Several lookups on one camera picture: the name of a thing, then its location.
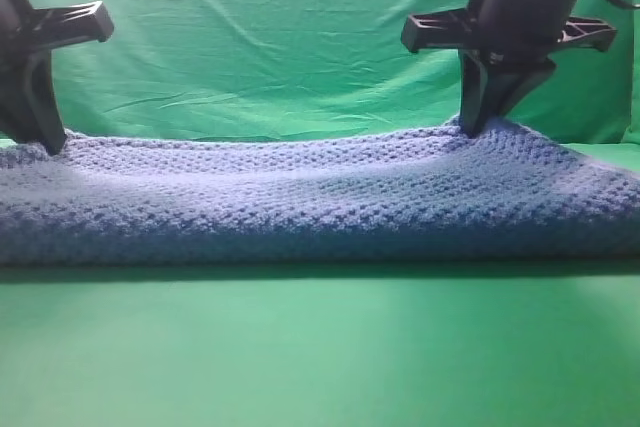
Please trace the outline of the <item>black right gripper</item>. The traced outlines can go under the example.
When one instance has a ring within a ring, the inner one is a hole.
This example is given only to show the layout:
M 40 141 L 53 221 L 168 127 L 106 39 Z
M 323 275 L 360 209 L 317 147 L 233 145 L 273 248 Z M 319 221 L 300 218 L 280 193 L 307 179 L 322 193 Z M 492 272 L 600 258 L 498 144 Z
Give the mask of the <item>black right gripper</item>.
M 459 126 L 475 138 L 493 117 L 506 116 L 556 71 L 549 58 L 509 65 L 500 95 L 499 66 L 487 57 L 530 62 L 568 48 L 610 48 L 617 29 L 603 20 L 573 16 L 576 1 L 469 0 L 464 8 L 409 16 L 401 43 L 411 53 L 459 50 Z

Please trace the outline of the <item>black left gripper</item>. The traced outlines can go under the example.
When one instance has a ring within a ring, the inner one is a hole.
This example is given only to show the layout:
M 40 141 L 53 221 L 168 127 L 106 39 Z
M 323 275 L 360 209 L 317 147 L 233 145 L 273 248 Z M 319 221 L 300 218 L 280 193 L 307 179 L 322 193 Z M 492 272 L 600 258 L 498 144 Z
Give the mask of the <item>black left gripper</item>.
M 102 1 L 38 8 L 30 0 L 1 0 L 1 132 L 19 144 L 40 144 L 51 156 L 60 153 L 66 133 L 54 92 L 53 52 L 104 43 L 113 33 Z

